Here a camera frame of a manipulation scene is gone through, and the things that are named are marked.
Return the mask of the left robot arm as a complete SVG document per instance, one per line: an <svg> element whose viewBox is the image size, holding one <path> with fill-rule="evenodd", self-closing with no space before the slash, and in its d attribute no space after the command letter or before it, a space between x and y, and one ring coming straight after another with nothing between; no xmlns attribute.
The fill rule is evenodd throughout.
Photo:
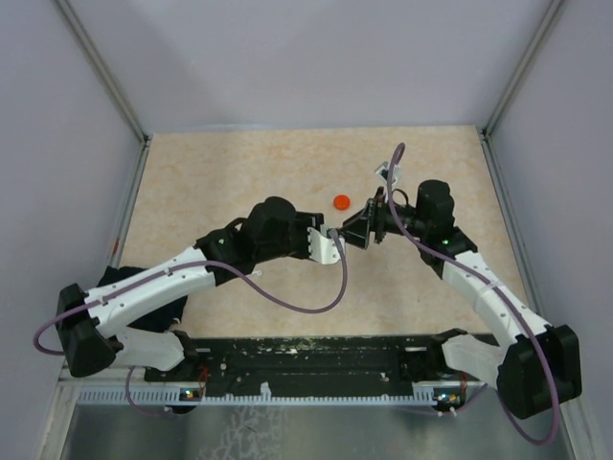
<svg viewBox="0 0 613 460"><path fill-rule="evenodd" d="M146 316L168 312L194 292L246 281L266 262L288 257L333 265L342 246L335 238L322 215L299 212L286 199L271 196L247 217L155 267L89 290L65 287L56 330L71 376L86 378L119 365L192 378L199 368L192 340L170 325L143 325Z"/></svg>

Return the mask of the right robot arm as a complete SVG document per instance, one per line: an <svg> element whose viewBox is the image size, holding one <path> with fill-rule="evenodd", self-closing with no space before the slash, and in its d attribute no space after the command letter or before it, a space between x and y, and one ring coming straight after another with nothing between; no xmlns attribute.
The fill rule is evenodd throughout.
<svg viewBox="0 0 613 460"><path fill-rule="evenodd" d="M553 326L524 305L493 273L476 244L455 224L447 183L430 179L418 187L415 204L390 204L382 188L365 208L345 220L346 243L365 249L387 234L410 234L420 257L457 289L488 326L496 342L452 330L434 337L429 371L446 380L465 372L490 385L515 417L525 420L579 397L579 339L567 325Z"/></svg>

